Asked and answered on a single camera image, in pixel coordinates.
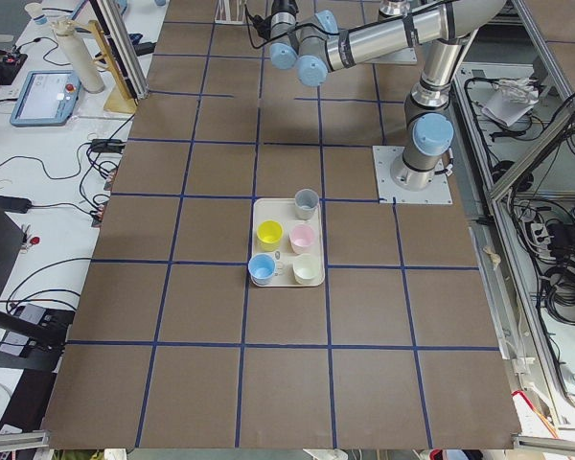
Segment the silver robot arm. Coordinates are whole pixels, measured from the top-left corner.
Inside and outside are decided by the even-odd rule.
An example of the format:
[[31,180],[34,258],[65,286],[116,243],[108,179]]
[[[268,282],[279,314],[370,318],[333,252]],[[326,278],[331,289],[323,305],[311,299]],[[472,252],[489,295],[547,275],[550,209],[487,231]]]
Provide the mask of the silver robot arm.
[[295,69],[300,82],[317,87],[331,72],[361,63],[414,65],[415,49],[427,44],[425,64],[406,96],[409,135],[392,163],[394,183],[412,192],[427,188],[449,150],[453,127],[444,116],[449,88],[478,29],[502,9],[501,1],[436,1],[411,8],[407,1],[382,1],[378,19],[352,29],[338,26],[331,11],[299,21],[294,1],[275,1],[266,18],[252,24],[270,47],[272,64]]

